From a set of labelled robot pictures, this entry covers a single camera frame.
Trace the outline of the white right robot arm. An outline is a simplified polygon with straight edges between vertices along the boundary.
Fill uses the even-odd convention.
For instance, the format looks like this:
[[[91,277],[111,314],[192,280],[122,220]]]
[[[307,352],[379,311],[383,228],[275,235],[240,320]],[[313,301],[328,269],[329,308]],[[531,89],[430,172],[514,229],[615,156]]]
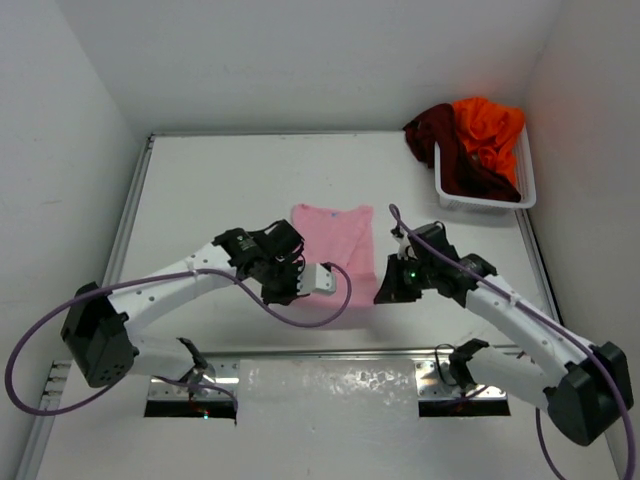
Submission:
[[[590,445],[633,407],[628,364],[619,347],[578,337],[526,301],[512,304],[510,285],[480,256],[469,254],[455,268],[391,254],[374,301],[415,302],[427,289],[488,321],[525,354],[509,356],[473,338],[456,347],[443,367],[443,380],[452,390],[499,387],[546,412],[561,433],[581,446]]]

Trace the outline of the pink t-shirt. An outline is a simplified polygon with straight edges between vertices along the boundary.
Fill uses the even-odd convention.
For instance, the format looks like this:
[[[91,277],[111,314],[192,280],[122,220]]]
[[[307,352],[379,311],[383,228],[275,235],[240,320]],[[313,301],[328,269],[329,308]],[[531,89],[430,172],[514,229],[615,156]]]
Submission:
[[[330,262],[346,271],[352,283],[351,308],[372,306],[378,288],[373,214],[369,205],[336,210],[298,204],[292,209],[293,226],[304,238],[306,261]]]

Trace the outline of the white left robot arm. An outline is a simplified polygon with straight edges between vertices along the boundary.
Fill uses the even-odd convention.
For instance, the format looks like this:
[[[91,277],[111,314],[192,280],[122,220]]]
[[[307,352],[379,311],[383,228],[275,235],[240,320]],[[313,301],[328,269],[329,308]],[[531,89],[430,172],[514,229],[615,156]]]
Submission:
[[[286,220],[257,231],[227,230],[196,252],[123,288],[80,287],[61,337],[92,388],[127,374],[173,380],[204,365],[193,344],[142,332],[162,316],[214,290],[253,279],[264,304],[288,305],[300,297],[304,239]]]

